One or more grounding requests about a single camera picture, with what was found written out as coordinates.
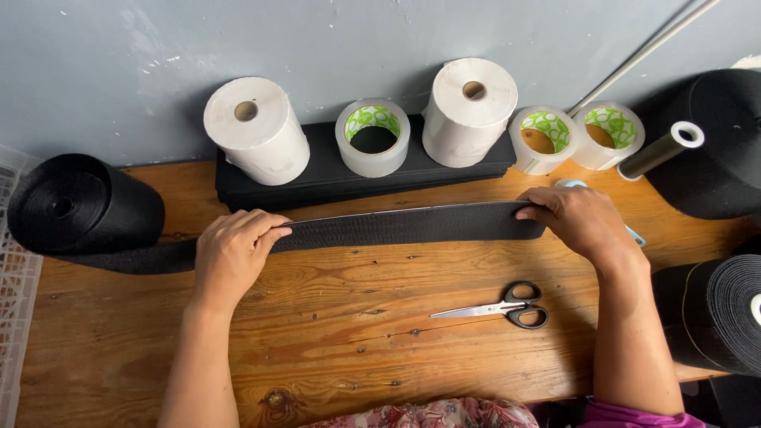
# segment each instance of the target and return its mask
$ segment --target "white paper roll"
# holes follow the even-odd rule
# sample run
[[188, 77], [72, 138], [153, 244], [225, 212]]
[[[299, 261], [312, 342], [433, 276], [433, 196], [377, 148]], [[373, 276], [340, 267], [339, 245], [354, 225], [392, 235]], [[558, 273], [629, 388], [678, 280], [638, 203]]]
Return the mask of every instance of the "white paper roll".
[[554, 171], [578, 146], [578, 130], [571, 118], [550, 106], [526, 107], [510, 125], [515, 169], [531, 175]]
[[203, 126], [228, 161], [258, 183], [288, 183], [309, 162], [307, 137], [288, 96], [265, 78], [239, 78], [219, 88], [206, 104]]
[[499, 65], [480, 58], [447, 62], [433, 81], [423, 147], [444, 166], [476, 164], [505, 131], [516, 103], [515, 81]]
[[[381, 126], [391, 131], [396, 142], [381, 153], [364, 153], [351, 145], [362, 128]], [[336, 141], [343, 163], [362, 177], [383, 177], [396, 171], [407, 157], [409, 119], [402, 107], [383, 98], [365, 98], [351, 103], [336, 122]]]
[[[637, 115], [613, 101], [589, 103], [573, 120], [578, 128], [579, 144], [571, 159], [587, 169], [602, 171], [615, 166], [637, 152], [645, 142], [645, 127]], [[593, 139], [590, 130], [598, 141], [612, 147]]]

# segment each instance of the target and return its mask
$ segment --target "white rod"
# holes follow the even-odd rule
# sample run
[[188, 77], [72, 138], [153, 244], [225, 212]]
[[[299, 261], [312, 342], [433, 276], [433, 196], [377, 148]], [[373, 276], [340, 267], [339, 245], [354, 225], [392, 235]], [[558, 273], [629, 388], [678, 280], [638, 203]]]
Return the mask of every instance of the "white rod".
[[658, 36], [657, 39], [653, 40], [652, 43], [649, 43], [647, 46], [640, 49], [629, 61], [626, 62], [626, 64], [622, 65], [621, 68], [616, 70], [616, 72], [613, 73], [609, 78], [600, 83], [600, 85], [597, 86], [589, 95], [587, 95], [585, 99], [579, 101], [579, 103], [576, 104], [568, 112], [568, 115], [573, 117], [576, 113], [578, 113], [579, 110], [581, 110], [582, 107], [589, 104], [591, 101], [597, 98], [597, 96], [602, 94], [603, 91], [608, 89], [609, 86], [611, 86], [621, 76], [626, 74], [627, 71], [631, 70], [635, 65], [637, 65], [638, 62], [642, 61], [647, 55], [650, 55], [660, 45], [664, 44], [666, 40], [669, 40], [674, 34], [679, 33], [680, 30], [686, 27], [690, 22], [693, 22], [698, 16], [704, 14], [707, 10], [716, 6], [716, 4], [720, 1], [721, 0], [706, 0], [702, 5], [698, 6], [695, 8], [695, 10], [688, 13], [687, 16], [682, 18], [681, 21], [677, 22], [668, 30], [664, 31], [660, 36]]

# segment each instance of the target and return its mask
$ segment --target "light blue object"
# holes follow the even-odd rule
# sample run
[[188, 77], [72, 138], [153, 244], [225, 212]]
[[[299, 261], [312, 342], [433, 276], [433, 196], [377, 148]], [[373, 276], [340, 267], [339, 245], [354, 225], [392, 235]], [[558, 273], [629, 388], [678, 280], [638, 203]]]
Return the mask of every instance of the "light blue object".
[[[588, 187], [587, 184], [584, 181], [581, 180], [569, 180], [569, 179], [562, 179], [558, 180], [557, 183], [555, 183], [557, 187], [573, 187], [573, 186], [584, 186]], [[647, 242], [642, 239], [642, 236], [637, 235], [637, 232], [634, 232], [632, 228], [626, 226], [626, 230], [629, 231], [629, 234], [634, 238], [634, 240], [639, 244], [640, 248], [644, 247]]]

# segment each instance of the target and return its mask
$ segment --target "wood grain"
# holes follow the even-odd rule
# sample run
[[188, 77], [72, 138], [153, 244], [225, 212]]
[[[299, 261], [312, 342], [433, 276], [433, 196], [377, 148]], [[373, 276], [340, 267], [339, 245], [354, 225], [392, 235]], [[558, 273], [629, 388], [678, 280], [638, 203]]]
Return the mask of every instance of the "wood grain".
[[[214, 163], [127, 170], [167, 206], [164, 240], [197, 236], [227, 214]], [[755, 232], [668, 206], [643, 179], [566, 162], [505, 177], [295, 209], [293, 220], [447, 203], [512, 200], [559, 178], [608, 193], [648, 245], [654, 270], [710, 260]], [[543, 290], [536, 331], [502, 316], [431, 319], [496, 302], [511, 281]], [[45, 259], [21, 379], [17, 426], [154, 426], [193, 273], [129, 276]], [[597, 323], [591, 265], [550, 231], [535, 241], [326, 248], [274, 254], [238, 306], [230, 364], [243, 426], [280, 427], [471, 395], [543, 401], [591, 393]], [[717, 375], [676, 364], [681, 379]]]

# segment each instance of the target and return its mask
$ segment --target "floral fabric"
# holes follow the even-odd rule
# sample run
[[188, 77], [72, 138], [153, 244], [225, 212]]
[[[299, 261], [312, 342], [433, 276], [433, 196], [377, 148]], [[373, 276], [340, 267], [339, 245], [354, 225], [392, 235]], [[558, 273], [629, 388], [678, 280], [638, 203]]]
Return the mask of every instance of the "floral fabric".
[[304, 428], [539, 428], [526, 406], [505, 400], [455, 398], [415, 406], [383, 406]]

